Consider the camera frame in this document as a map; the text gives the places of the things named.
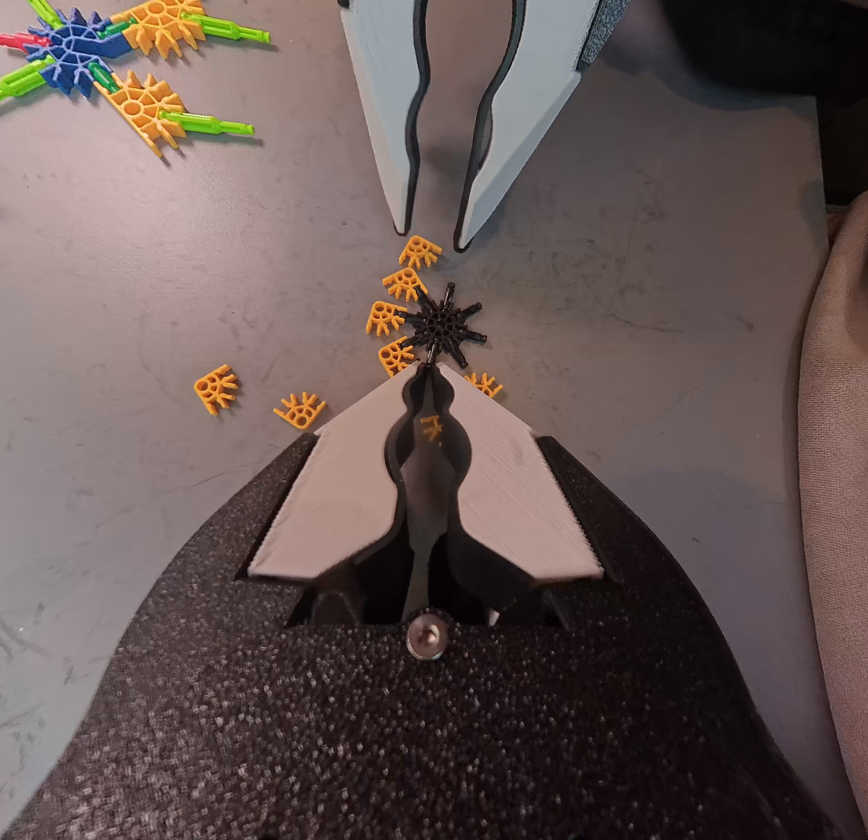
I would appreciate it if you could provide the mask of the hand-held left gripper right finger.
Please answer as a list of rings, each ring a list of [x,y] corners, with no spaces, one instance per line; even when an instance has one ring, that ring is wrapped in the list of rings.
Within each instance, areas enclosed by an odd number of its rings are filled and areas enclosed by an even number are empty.
[[[438,369],[453,395],[443,441],[457,445],[463,531],[535,581],[601,578],[602,564],[532,428],[456,371]]]

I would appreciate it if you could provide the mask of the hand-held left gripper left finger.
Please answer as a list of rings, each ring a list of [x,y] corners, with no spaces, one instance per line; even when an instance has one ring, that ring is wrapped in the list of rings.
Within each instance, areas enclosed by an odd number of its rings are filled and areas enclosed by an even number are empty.
[[[387,441],[408,413],[412,365],[329,421],[249,564],[249,577],[317,579],[351,560],[383,551],[387,579],[409,579],[414,554],[406,535],[399,466]]]

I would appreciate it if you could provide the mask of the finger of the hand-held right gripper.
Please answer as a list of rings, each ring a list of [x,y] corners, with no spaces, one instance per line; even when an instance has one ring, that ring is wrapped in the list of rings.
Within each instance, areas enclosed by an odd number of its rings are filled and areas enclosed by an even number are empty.
[[[478,111],[454,249],[467,249],[580,82],[602,0],[512,0],[507,48]]]
[[[429,0],[340,0],[377,171],[399,235],[418,185],[418,114],[429,86]]]

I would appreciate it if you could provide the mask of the black snowflake connector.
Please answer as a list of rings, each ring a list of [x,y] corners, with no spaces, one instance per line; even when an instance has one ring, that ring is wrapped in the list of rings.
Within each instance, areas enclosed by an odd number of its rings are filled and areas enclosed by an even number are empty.
[[[487,336],[473,330],[469,319],[478,314],[480,302],[461,307],[455,302],[456,283],[448,282],[443,297],[434,302],[428,295],[420,294],[417,313],[406,315],[406,324],[413,329],[403,346],[425,351],[425,363],[435,364],[442,355],[450,357],[461,370],[469,368],[469,361],[462,344],[484,345]]]

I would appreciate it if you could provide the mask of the blue yellow green toy assembly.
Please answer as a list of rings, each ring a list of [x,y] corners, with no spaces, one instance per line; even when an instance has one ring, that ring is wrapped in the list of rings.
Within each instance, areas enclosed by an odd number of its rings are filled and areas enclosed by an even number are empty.
[[[271,46],[269,32],[208,13],[202,0],[145,0],[108,17],[83,15],[73,8],[63,13],[48,0],[27,0],[38,25],[26,32],[3,33],[2,47],[23,52],[26,62],[2,76],[1,98],[19,100],[43,88],[72,97],[96,92],[153,153],[162,145],[178,148],[188,134],[255,136],[253,125],[223,121],[190,112],[168,82],[133,71],[125,78],[113,61],[132,52],[157,53],[163,60],[183,57],[182,45],[198,50],[208,38]]]

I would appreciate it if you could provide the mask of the beige sweatshirt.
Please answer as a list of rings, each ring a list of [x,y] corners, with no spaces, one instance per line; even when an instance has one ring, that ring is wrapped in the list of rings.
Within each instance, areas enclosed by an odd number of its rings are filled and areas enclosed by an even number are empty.
[[[819,654],[844,767],[867,823],[867,194],[845,211],[813,298],[797,459]]]

